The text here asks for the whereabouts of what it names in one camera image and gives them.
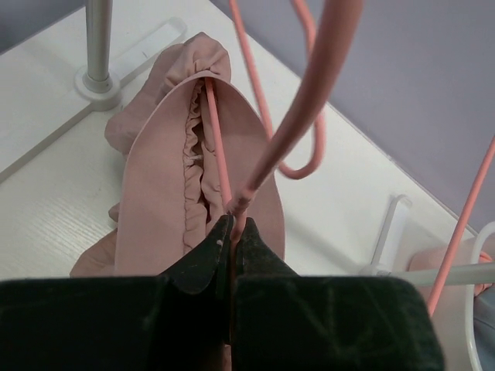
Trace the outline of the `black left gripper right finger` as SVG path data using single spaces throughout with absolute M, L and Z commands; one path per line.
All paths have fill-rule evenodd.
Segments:
M 442 370 L 426 304 L 395 277 L 300 276 L 248 219 L 237 245 L 235 370 Z

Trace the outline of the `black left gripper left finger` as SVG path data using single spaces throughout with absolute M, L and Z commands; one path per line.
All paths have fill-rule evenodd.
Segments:
M 1 284 L 3 370 L 221 370 L 233 220 L 161 274 Z

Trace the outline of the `dusty pink dress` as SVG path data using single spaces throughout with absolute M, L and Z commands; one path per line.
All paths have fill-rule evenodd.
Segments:
M 264 125 L 231 84 L 230 57 L 201 32 L 162 51 L 142 89 L 105 128 L 125 157 L 116 228 L 85 250 L 71 277 L 156 275 L 201 243 L 224 214 L 217 153 L 238 189 L 268 145 Z M 222 146 L 205 82 L 212 80 Z

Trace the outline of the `pink dress hanger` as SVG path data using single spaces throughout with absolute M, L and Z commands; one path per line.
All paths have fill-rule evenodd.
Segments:
M 205 80 L 221 197 L 224 210 L 234 217 L 229 252 L 232 274 L 237 272 L 237 244 L 246 225 L 247 209 L 266 179 L 276 169 L 290 179 L 303 179 L 321 164 L 326 139 L 325 124 L 320 112 L 342 69 L 364 8 L 362 1 L 327 1 L 320 23 L 316 25 L 303 1 L 295 1 L 293 6 L 306 34 L 309 63 L 278 130 L 271 137 L 267 149 L 245 184 L 236 192 L 230 190 L 213 81 L 210 78 Z M 309 128 L 314 129 L 315 136 L 312 157 L 303 168 L 290 169 L 282 161 Z

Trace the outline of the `pink denim skirt hanger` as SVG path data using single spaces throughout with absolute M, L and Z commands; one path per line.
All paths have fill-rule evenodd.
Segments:
M 250 38 L 245 30 L 241 18 L 241 10 L 236 1 L 229 2 L 229 8 L 244 58 L 247 74 L 251 82 L 254 98 L 261 115 L 261 121 L 269 137 L 273 136 L 274 125 L 271 119 L 269 104 L 275 105 L 275 116 L 282 117 L 282 110 L 289 107 L 290 87 L 295 87 L 296 76 L 290 72 L 282 62 L 270 56 L 270 60 L 261 62 L 261 71 L 258 71 L 254 61 L 254 51 L 251 49 Z M 299 180 L 312 174 L 321 164 L 326 147 L 326 122 L 324 112 L 321 111 L 313 124 L 313 150 L 309 162 L 300 169 L 293 169 L 282 162 L 278 170 L 287 178 Z

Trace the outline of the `blue denim skirt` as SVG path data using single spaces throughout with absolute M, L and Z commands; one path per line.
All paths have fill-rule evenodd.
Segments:
M 479 294 L 473 304 L 473 324 L 479 353 L 494 355 L 494 286 Z

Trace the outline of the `coral pink skirt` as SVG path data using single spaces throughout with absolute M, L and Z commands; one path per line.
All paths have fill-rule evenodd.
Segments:
M 485 252 L 485 251 L 480 252 L 480 258 L 479 258 L 480 264 L 488 264 L 488 263 L 492 263 L 492 262 L 493 262 L 493 258 L 487 252 Z M 490 288 L 491 286 L 492 286 L 492 283 L 478 284 L 477 289 L 476 289 L 476 295 L 481 294 L 483 291 Z

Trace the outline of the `white clothes rack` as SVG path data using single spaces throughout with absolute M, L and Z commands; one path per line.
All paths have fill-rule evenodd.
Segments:
M 228 17 L 207 1 L 92 1 L 1 57 L 1 277 L 62 277 L 113 227 L 124 160 L 104 140 L 110 116 L 142 87 L 153 57 L 206 32 L 230 54 L 251 96 Z M 456 218 L 333 107 L 316 173 L 278 177 L 286 259 L 304 274 L 353 274 L 368 264 L 394 196 L 404 268 L 449 242 Z

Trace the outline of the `white plastic basin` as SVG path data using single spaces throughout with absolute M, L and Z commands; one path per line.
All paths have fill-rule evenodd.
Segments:
M 429 298 L 432 285 L 446 253 L 446 248 L 423 250 L 411 259 L 409 270 L 401 272 L 406 281 L 416 286 L 423 298 Z M 477 237 L 459 246 L 451 274 L 460 268 L 478 268 L 488 264 L 488 284 L 494 285 L 494 223 L 488 223 Z M 445 283 L 431 317 L 437 339 L 442 347 L 446 370 L 481 370 L 473 325 L 473 302 L 487 284 L 453 285 Z

